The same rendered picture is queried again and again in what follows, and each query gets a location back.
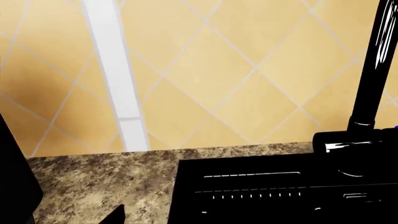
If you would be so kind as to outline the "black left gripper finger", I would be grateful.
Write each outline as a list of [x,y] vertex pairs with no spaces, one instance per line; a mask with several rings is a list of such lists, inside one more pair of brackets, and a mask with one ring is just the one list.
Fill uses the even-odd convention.
[[106,216],[99,224],[124,224],[125,209],[121,204],[116,207],[108,216]]

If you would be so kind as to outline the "black block-shaped object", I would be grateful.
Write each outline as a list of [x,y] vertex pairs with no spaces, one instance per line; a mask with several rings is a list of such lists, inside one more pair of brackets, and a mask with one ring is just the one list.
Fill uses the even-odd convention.
[[0,224],[36,224],[43,191],[0,114]]

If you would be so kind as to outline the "black glossy appliance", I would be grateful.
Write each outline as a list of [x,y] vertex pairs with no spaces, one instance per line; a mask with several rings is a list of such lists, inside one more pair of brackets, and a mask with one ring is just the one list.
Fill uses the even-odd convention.
[[181,160],[168,224],[398,224],[398,160],[314,153]]

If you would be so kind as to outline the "black glossy faucet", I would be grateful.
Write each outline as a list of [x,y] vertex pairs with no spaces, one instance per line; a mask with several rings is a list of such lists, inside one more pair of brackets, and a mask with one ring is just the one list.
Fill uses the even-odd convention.
[[374,127],[397,44],[398,0],[380,0],[347,130],[313,136],[314,153],[339,173],[355,178],[398,173],[393,165],[398,128]]

